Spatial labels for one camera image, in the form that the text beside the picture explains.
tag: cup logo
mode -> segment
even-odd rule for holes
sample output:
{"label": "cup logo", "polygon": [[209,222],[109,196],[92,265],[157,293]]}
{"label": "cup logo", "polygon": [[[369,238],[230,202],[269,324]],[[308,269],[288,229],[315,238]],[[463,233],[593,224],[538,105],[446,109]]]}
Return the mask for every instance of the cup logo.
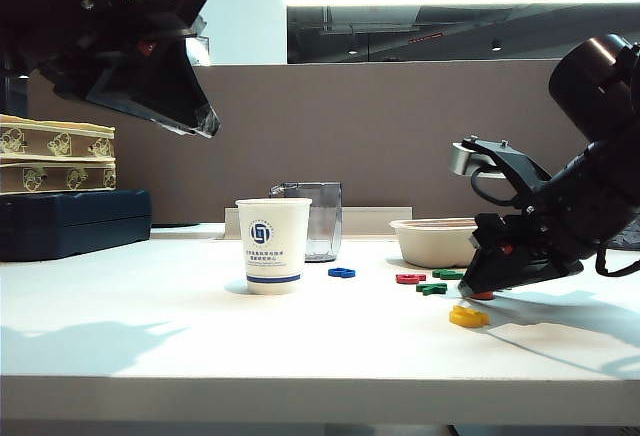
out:
{"label": "cup logo", "polygon": [[256,244],[266,244],[271,239],[271,228],[266,221],[251,223],[251,238]]}

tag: ceiling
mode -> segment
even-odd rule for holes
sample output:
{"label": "ceiling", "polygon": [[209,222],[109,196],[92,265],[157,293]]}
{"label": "ceiling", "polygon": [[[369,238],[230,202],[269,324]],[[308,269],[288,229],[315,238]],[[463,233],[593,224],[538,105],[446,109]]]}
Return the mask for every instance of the ceiling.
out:
{"label": "ceiling", "polygon": [[561,57],[597,34],[640,38],[631,5],[289,8],[287,19],[290,63]]}

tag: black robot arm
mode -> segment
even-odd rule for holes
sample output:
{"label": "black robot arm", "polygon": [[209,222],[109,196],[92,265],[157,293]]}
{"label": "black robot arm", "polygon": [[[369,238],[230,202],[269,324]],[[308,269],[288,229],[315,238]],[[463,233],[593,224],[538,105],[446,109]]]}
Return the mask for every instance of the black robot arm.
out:
{"label": "black robot arm", "polygon": [[[587,149],[551,177],[506,141],[475,137],[454,144],[451,168],[471,176],[481,197],[519,214],[479,214],[473,233],[476,254],[460,283],[464,296],[560,278],[582,271],[580,260],[597,253],[596,270],[606,269],[608,241],[637,216],[640,182],[632,175],[640,141],[640,49],[623,38],[592,38],[556,67],[549,91],[580,131]],[[479,189],[483,174],[503,175],[516,191],[508,201]]]}
{"label": "black robot arm", "polygon": [[185,38],[206,0],[1,0],[0,70],[34,70],[61,97],[212,136],[218,118],[189,63]]}

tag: black case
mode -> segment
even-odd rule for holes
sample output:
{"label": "black case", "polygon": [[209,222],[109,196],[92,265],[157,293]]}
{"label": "black case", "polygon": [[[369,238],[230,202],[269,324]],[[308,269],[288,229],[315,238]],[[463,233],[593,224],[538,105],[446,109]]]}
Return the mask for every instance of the black case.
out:
{"label": "black case", "polygon": [[40,261],[149,239],[144,190],[0,196],[0,261]]}

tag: blue toy piece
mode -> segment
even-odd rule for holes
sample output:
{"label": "blue toy piece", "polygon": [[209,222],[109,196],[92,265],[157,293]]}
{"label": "blue toy piece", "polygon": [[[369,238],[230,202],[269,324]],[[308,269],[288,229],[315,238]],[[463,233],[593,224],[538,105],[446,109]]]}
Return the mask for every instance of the blue toy piece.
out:
{"label": "blue toy piece", "polygon": [[355,270],[349,268],[331,268],[328,271],[329,276],[336,278],[353,278],[356,275]]}

